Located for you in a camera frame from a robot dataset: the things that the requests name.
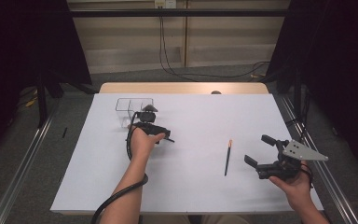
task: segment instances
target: hand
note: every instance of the hand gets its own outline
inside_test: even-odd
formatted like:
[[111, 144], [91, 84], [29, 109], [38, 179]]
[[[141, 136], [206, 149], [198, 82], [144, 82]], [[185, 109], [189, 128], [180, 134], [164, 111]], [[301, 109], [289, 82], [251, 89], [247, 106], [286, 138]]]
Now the hand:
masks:
[[142, 129], [132, 127], [131, 153], [132, 158], [148, 159], [155, 144], [165, 137], [165, 133], [147, 135]]
[[304, 172], [298, 172], [295, 178], [286, 182], [276, 176], [271, 176], [269, 180], [286, 193], [287, 201], [295, 211], [314, 206], [310, 197], [310, 179]]

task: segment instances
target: human arm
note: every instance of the human arm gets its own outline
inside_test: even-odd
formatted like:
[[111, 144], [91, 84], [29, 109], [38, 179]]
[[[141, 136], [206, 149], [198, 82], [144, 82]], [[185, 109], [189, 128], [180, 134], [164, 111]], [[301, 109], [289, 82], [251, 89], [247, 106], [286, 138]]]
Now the human arm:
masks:
[[304, 224], [328, 223], [310, 197], [310, 178], [304, 172], [299, 172], [296, 178], [286, 182], [276, 176], [271, 176], [269, 180], [285, 192], [287, 201], [301, 217]]
[[[132, 158], [125, 174], [117, 184], [113, 194], [142, 181], [150, 153], [164, 133], [147, 135], [139, 128], [133, 130], [131, 138]], [[134, 189], [110, 203], [103, 211], [101, 224], [111, 223], [138, 223], [141, 209], [142, 187]]]

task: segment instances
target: black pen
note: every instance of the black pen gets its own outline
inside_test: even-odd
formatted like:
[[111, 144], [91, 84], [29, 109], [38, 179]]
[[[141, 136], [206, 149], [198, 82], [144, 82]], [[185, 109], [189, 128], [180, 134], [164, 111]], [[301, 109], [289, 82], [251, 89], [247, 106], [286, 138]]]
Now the black pen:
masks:
[[227, 149], [227, 160], [226, 160], [226, 170], [225, 170], [225, 176], [227, 175], [227, 168], [228, 168], [228, 161], [229, 161], [229, 153], [231, 151], [231, 143], [232, 140], [230, 139], [228, 142], [228, 149]]

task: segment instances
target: marker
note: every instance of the marker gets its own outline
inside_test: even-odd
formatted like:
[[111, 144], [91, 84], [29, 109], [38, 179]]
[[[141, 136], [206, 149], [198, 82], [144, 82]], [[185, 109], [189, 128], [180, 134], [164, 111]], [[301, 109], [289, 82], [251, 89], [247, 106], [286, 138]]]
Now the marker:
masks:
[[227, 168], [228, 168], [228, 161], [229, 161], [229, 153], [231, 151], [231, 143], [232, 140], [230, 139], [228, 142], [228, 149], [227, 149], [227, 159], [226, 159], [226, 170], [225, 170], [225, 176], [227, 175]]

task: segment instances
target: beige wall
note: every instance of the beige wall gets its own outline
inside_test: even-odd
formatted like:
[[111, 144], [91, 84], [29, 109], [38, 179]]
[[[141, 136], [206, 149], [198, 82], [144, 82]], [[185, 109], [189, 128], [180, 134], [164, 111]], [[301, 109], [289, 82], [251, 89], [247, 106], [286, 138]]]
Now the beige wall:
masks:
[[[68, 0], [71, 9], [153, 8], [154, 1]], [[287, 8], [288, 0], [186, 1], [179, 8]], [[94, 73], [160, 68], [159, 18], [74, 18]], [[172, 67], [268, 61], [283, 18], [164, 18]]]

